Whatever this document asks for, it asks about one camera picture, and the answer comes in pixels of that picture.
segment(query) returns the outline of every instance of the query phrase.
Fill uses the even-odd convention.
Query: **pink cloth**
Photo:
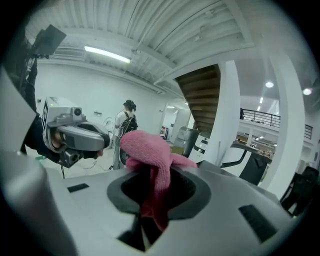
[[[168,209],[165,196],[170,186],[171,164],[197,168],[188,158],[170,153],[170,147],[159,135],[134,130],[126,133],[120,147],[129,155],[125,165],[136,170],[139,166],[150,166],[150,191],[140,209],[142,217],[152,217],[157,227],[163,231],[168,225]]]

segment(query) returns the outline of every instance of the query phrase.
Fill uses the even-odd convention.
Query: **black backpack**
[[[126,115],[126,120],[123,121],[119,128],[119,138],[121,138],[128,132],[135,131],[136,129],[138,129],[136,116],[133,115],[133,117],[129,117],[126,111],[124,113]]]

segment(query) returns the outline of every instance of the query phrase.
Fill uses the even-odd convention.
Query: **balcony railing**
[[[258,124],[272,126],[276,128],[280,128],[281,117],[276,114],[269,114],[265,112],[243,109],[243,118],[242,120],[255,122]],[[304,125],[304,137],[311,140],[313,128],[310,125]]]

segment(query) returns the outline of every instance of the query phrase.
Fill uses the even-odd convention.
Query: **black chair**
[[[282,207],[289,211],[293,204],[296,203],[291,215],[297,216],[301,214],[313,198],[314,191],[318,185],[318,176],[319,171],[310,166],[307,166],[302,174],[296,173],[281,199]]]

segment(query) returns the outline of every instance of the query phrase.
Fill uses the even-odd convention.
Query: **wooden staircase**
[[[217,64],[206,66],[175,79],[188,102],[194,118],[194,129],[211,133],[220,92],[220,70]]]

